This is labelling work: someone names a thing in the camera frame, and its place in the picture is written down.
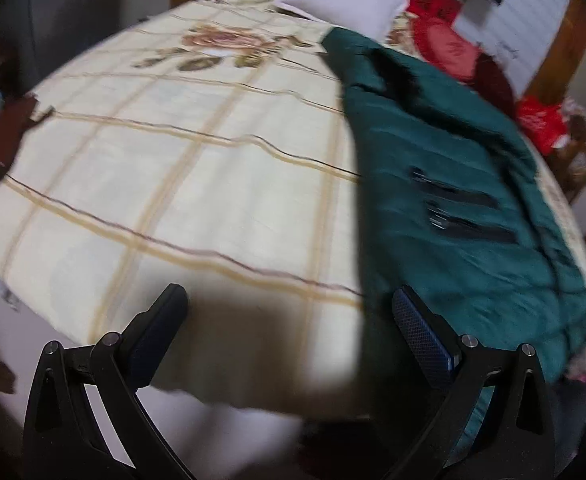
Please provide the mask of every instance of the jacket pocket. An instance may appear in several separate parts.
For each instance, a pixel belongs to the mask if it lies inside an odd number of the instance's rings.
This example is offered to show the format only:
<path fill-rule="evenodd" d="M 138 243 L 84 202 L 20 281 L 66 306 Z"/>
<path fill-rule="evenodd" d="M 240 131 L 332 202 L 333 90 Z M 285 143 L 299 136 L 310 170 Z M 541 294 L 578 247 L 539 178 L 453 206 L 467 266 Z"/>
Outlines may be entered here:
<path fill-rule="evenodd" d="M 463 202 L 466 204 L 484 205 L 493 209 L 499 209 L 500 205 L 489 194 L 481 191 L 467 191 L 451 186 L 444 182 L 439 182 L 428 178 L 420 168 L 411 168 L 411 178 L 424 192 L 453 200 L 454 202 Z"/>
<path fill-rule="evenodd" d="M 465 218 L 453 216 L 439 208 L 436 202 L 427 202 L 427 209 L 429 222 L 444 236 L 469 240 L 488 240 L 504 244 L 515 244 L 518 241 L 515 232 L 506 229 L 506 227 L 477 224 Z"/>

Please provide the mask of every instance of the floor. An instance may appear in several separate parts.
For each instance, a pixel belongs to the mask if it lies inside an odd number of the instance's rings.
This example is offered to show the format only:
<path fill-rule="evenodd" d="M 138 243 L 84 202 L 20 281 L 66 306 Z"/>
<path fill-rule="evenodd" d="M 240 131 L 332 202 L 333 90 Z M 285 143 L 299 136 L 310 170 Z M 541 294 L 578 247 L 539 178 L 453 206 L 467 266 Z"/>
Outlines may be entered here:
<path fill-rule="evenodd" d="M 56 332 L 23 305 L 7 303 L 0 291 L 0 360 L 16 374 L 16 392 L 0 393 L 0 447 L 9 455 L 20 453 L 20 428 L 33 373 L 43 346 L 56 339 L 65 347 L 75 344 Z M 131 464 L 94 386 L 87 386 L 100 429 L 113 456 Z M 200 480 L 307 478 L 289 465 L 302 420 L 258 410 L 206 406 L 185 392 L 163 392 L 152 386 L 138 397 L 180 459 Z"/>

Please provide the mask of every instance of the cream quilt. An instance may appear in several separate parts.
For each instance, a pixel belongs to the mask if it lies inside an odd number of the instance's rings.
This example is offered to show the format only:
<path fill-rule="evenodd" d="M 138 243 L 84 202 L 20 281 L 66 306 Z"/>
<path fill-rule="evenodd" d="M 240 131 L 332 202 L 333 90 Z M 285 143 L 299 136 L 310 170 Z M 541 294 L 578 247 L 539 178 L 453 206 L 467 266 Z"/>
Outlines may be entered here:
<path fill-rule="evenodd" d="M 411 53 L 410 16 L 389 44 Z M 155 377 L 206 402 L 361 413 L 357 168 L 329 25 L 192 2 L 69 62 L 0 183 L 0 279 L 80 344 L 168 283 L 191 312 Z M 570 209 L 540 187 L 586 278 Z"/>

